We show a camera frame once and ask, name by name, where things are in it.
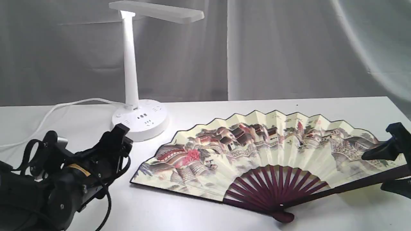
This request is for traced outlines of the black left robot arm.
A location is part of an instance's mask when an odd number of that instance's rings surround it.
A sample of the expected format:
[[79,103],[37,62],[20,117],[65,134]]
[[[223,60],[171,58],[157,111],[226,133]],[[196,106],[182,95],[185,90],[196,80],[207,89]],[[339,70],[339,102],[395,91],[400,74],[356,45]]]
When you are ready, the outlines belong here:
[[1,162],[1,230],[66,231],[76,213],[94,199],[107,197],[109,186],[131,165],[129,127],[117,124],[91,148],[72,153],[68,140],[51,130],[42,140],[30,140],[19,167]]

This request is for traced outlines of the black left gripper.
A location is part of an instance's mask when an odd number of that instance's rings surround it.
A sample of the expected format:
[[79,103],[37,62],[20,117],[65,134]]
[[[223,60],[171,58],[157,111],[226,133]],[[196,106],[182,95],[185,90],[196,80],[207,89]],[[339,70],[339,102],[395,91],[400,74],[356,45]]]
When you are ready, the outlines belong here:
[[49,145],[52,164],[61,167],[49,174],[48,215],[56,225],[70,225],[76,212],[91,200],[108,195],[109,185],[128,170],[133,144],[128,132],[128,127],[117,124],[92,148],[77,153],[68,151],[60,141]]

